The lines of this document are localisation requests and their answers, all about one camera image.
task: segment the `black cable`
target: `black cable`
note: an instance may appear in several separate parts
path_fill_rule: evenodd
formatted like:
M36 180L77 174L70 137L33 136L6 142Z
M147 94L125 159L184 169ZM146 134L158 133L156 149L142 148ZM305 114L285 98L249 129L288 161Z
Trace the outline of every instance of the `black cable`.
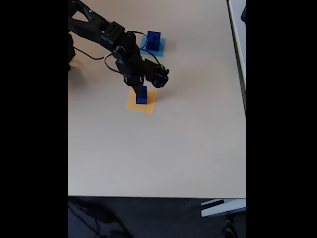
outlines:
M81 52L81 53L83 53L83 54L87 55L89 58L91 58L91 59L93 59L93 60L102 60L102 59L104 58L104 57L101 57L101 58L94 58L94 57L90 56L89 54L87 54L87 53L85 53L85 52L81 51L80 49L78 49L78 48L76 48L76 47L74 47L74 49L76 49L76 50L78 50L79 52Z
M110 53L110 54L108 54L108 55L105 56L105 64L107 65L108 69L110 69L110 70L113 71L113 72L120 73L118 70L115 70L115 69L109 67L109 65L107 64L106 59L107 59L109 56L112 56L112 53Z
M131 31L131 32L133 32L133 33L138 33L138 34L142 34L142 35L144 35L144 36L147 38L147 41L145 42L145 44L143 45L143 47L142 47L142 48L139 48L139 50L143 49L143 48L147 45L147 43L148 43L148 41L149 41L148 36L147 36L146 34L144 34L143 32L140 32L140 31Z
M145 52L149 53L149 54L156 60L156 62L158 63L158 65L159 65L159 67L160 67L160 69L161 69L161 72L162 72L162 76L163 76L163 75L164 75L164 72L163 72L162 65L159 63L159 60L155 57L155 55L153 55L153 53L151 53L150 51L147 51L147 50L144 50L144 49L143 49L143 48L147 45L147 43L148 43L148 40L149 40L149 39L148 39L148 36L147 36L146 34L140 32L140 31L131 31L131 32L133 32L133 33L139 33L139 34L144 35L144 36L147 38L147 41L145 42L145 44L143 45L143 47L138 48L138 49L135 49L135 50L131 50L131 51L129 51L128 53L130 53L130 52L132 52L132 51L145 51ZM106 55L106 56L104 57L106 66L107 66L108 69L110 69L111 71L116 72L116 73L120 73L118 70L115 70L115 69L111 68L111 67L107 64L106 59L107 59L109 56L112 56L112 53L110 53L110 54L108 54L108 55Z
M95 237L94 238L97 238L98 237L98 234L100 234L100 226L99 226L99 223L98 223L98 221L95 219L95 223L96 223L96 226L97 226L97 233L96 233L96 235L95 235Z
M73 209L71 209L71 207L69 206L69 204L68 204L68 208L69 208L69 210L71 211L71 213L72 213L75 217L77 217L80 221L82 221L82 223L84 223L84 224L85 224L90 230L92 230L96 235L99 235L99 236L101 237L101 235L100 235L99 233L97 233L97 231L95 231L94 228L92 228L91 226L89 226L89 225L87 224L87 222L84 221L84 219L82 219L80 216L78 216L78 215L73 211Z

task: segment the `blue block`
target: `blue block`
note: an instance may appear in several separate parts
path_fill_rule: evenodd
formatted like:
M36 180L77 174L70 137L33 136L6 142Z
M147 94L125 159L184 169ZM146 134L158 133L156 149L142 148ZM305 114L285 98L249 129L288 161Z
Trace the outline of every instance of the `blue block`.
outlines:
M148 103L148 91L146 86L142 86L142 96L136 96L135 98L137 104L147 104Z
M145 36L142 37L142 41L140 44L140 48L144 46L144 44L146 43L147 38ZM164 55L164 48L165 48L165 43L166 43L166 39L165 38L161 38L160 42L159 42L159 49L158 51L150 51L153 55L155 56L159 56L159 57L163 57ZM141 54L144 55L151 55L146 51L141 50Z
M148 31L148 43L146 50L159 51L160 32Z

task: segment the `table surface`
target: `table surface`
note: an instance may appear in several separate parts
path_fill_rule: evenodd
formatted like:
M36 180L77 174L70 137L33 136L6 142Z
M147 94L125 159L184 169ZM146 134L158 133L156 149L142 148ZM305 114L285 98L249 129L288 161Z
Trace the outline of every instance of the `table surface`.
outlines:
M246 198L246 116L226 1L83 1L126 30L161 32L159 60L170 74L164 88L145 82L158 92L153 115L128 111L122 75L76 52L68 72L68 195ZM94 57L108 53L73 39Z

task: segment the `black robotic arm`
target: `black robotic arm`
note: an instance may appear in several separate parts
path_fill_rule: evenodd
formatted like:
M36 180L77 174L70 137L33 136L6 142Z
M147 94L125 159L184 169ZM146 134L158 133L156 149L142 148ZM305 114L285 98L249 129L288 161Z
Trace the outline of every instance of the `black robotic arm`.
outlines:
M73 19L76 11L81 12L88 22ZM140 49L135 43L133 32L124 32L124 27L116 22L109 22L93 12L79 0L68 0L68 31L86 38L111 51L117 60L118 72L123 75L124 82L131 86L135 93L142 95L141 87L146 80L156 88L163 87L168 81L169 70L161 64L148 59L142 60Z

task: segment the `blue cube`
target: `blue cube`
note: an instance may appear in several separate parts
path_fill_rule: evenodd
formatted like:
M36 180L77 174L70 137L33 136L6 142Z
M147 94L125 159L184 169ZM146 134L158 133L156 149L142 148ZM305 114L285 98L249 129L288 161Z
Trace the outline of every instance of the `blue cube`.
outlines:
M136 96L137 104L147 104L148 103L148 91L146 86L142 86L142 96Z
M148 43L146 49L148 51L159 51L160 32L148 31Z

